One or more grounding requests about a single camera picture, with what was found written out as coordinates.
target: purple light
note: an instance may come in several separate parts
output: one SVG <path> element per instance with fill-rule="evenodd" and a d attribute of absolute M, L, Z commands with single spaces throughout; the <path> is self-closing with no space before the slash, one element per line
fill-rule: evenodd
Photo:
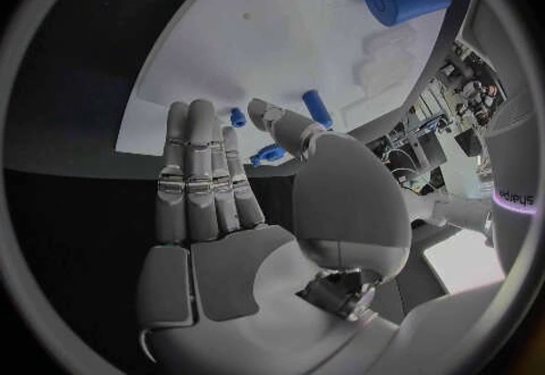
<path fill-rule="evenodd" d="M 534 207 L 527 207 L 525 205 L 518 205 L 512 202 L 507 202 L 503 200 L 497 192 L 494 192 L 492 196 L 494 202 L 499 205 L 502 209 L 509 210 L 510 212 L 515 212 L 519 214 L 529 214 L 534 216 L 538 211 Z"/>

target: robotic hand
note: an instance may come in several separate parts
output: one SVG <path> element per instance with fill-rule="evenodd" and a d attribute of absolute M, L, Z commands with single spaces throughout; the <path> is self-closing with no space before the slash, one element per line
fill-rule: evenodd
<path fill-rule="evenodd" d="M 261 100 L 248 113 L 306 161 L 293 190 L 294 234 L 265 224 L 236 133 L 212 104 L 173 104 L 158 244 L 138 290 L 144 350 L 169 373 L 313 371 L 366 333 L 375 287 L 409 254 L 401 190 L 371 151 Z"/>

